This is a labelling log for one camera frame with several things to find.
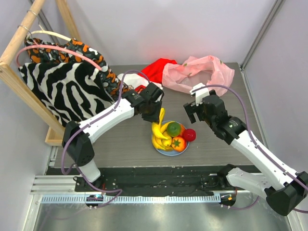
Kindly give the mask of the orange fake pumpkin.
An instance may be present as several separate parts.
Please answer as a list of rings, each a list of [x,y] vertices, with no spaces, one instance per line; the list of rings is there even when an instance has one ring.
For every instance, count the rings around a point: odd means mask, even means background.
[[[186,130],[186,128],[184,127],[184,125],[183,125],[183,124],[180,124],[180,127],[181,127],[181,131],[180,131],[180,133],[182,134],[182,133]]]

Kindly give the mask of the red fake strawberry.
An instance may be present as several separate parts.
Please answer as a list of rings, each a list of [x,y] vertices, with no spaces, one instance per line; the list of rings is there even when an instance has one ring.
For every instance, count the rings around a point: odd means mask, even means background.
[[[184,130],[182,137],[185,139],[186,142],[193,142],[196,139],[196,132],[191,128],[186,129]]]

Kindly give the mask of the green fake apple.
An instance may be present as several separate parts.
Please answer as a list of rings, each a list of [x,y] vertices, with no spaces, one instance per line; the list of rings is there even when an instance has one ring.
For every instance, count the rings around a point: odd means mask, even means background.
[[[166,131],[169,136],[177,137],[181,133],[181,125],[177,122],[171,122],[168,124]]]

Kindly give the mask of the pink plastic bag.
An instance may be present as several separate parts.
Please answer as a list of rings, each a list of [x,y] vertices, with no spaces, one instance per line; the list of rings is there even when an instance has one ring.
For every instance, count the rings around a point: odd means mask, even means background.
[[[162,72],[162,85],[189,94],[193,86],[199,83],[230,87],[234,74],[234,69],[229,68],[215,56],[209,55],[202,58],[190,56],[182,64],[165,65]]]

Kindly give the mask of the yellow fake banana bunch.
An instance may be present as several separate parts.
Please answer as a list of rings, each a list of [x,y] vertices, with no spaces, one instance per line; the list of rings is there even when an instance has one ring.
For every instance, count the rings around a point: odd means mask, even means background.
[[[167,133],[167,127],[170,123],[172,123],[173,121],[168,121],[166,123],[164,123],[161,128],[160,131],[163,132],[163,135],[167,136],[167,140],[161,139],[156,137],[154,134],[152,134],[152,145],[154,146],[154,148],[159,149],[159,150],[163,150],[163,151],[173,151],[174,149],[171,147],[172,144],[172,137],[168,135]]]

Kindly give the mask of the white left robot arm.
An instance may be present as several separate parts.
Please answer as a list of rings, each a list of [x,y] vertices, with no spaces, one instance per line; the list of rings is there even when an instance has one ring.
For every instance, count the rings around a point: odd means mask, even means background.
[[[105,132],[124,120],[141,115],[148,122],[159,122],[164,92],[149,83],[141,92],[130,90],[119,97],[111,107],[79,123],[66,124],[62,146],[81,173],[86,177],[86,187],[92,192],[102,188],[101,172],[94,162],[93,144]]]

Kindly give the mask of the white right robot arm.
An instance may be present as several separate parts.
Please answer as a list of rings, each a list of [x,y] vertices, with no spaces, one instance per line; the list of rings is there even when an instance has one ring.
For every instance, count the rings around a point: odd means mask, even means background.
[[[308,195],[307,172],[299,173],[283,163],[256,138],[247,121],[228,115],[224,101],[214,90],[200,85],[190,94],[195,100],[185,104],[184,109],[191,123],[197,119],[206,122],[219,139],[241,152],[262,173],[257,176],[228,164],[219,172],[218,186],[250,191],[282,216],[295,210]]]

